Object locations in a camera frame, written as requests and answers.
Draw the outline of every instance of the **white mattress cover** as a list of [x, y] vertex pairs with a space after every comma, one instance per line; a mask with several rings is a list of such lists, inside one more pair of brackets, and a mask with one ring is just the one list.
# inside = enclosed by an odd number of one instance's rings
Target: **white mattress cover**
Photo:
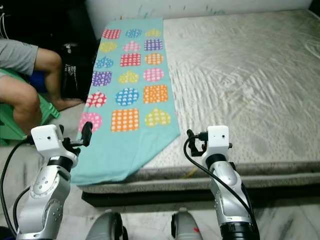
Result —
[[[317, 17], [295, 10], [168, 19], [164, 38], [181, 136], [127, 183], [139, 182], [143, 191], [148, 181], [173, 183], [188, 175], [193, 167], [183, 154], [185, 133], [210, 125], [229, 126], [229, 159], [241, 175], [312, 178], [320, 172]], [[188, 176], [205, 177], [200, 170]], [[131, 190], [121, 184], [81, 188], [136, 192], [129, 185]]]

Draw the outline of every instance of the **foot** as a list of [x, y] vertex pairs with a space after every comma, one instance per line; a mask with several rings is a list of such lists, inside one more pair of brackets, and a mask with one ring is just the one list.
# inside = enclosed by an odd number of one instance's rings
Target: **foot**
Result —
[[59, 100], [52, 101], [52, 104], [58, 111], [65, 110], [82, 103], [83, 101], [80, 99], [59, 99]]

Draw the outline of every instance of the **turquoise towel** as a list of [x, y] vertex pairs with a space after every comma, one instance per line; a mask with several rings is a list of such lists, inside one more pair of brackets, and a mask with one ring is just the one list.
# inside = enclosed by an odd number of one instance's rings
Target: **turquoise towel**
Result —
[[163, 19], [107, 25], [79, 130], [86, 121], [93, 133], [71, 173], [77, 185], [122, 181], [180, 135]]

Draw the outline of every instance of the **white wall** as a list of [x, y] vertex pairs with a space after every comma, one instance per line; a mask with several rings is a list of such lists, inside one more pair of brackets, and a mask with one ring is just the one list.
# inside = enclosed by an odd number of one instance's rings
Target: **white wall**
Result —
[[97, 38], [108, 22], [128, 18], [181, 18], [307, 9], [312, 0], [86, 0]]

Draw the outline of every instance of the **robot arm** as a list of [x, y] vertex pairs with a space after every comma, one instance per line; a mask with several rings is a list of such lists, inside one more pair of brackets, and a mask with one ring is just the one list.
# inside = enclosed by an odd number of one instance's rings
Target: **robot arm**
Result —
[[209, 126], [207, 132], [197, 135], [205, 141], [203, 151], [195, 149], [194, 141], [190, 141], [189, 148], [192, 156], [202, 155], [202, 165], [214, 176], [219, 178], [242, 200], [237, 199], [225, 186], [215, 178], [211, 178], [211, 191], [215, 199], [217, 220], [224, 240], [259, 240], [259, 231], [251, 212], [250, 200], [247, 197], [245, 186], [240, 175], [236, 172], [235, 165], [228, 162], [228, 150], [232, 148], [229, 143], [229, 128], [227, 126]]
[[42, 167], [30, 187], [27, 202], [19, 217], [17, 240], [53, 240], [57, 238], [65, 200], [70, 192], [70, 171], [78, 162], [80, 149], [88, 146], [92, 123], [82, 129], [82, 139], [71, 142], [63, 138], [60, 128], [44, 125], [31, 130], [37, 151], [45, 157]]

